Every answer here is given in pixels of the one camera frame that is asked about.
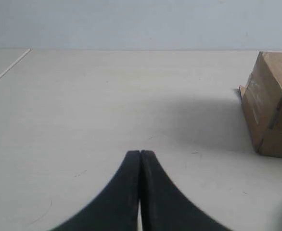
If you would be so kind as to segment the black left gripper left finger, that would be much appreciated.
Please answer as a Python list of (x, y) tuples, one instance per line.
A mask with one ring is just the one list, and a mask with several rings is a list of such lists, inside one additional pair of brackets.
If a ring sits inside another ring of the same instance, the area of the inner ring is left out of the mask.
[(140, 151), (128, 151), (105, 188), (54, 231), (136, 231)]

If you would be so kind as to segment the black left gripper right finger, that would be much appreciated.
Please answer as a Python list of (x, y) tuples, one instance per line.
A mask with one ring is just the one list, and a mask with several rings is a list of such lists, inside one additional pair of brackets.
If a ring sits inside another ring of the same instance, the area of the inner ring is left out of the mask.
[(227, 231), (171, 181), (153, 151), (141, 151), (141, 221), (144, 231)]

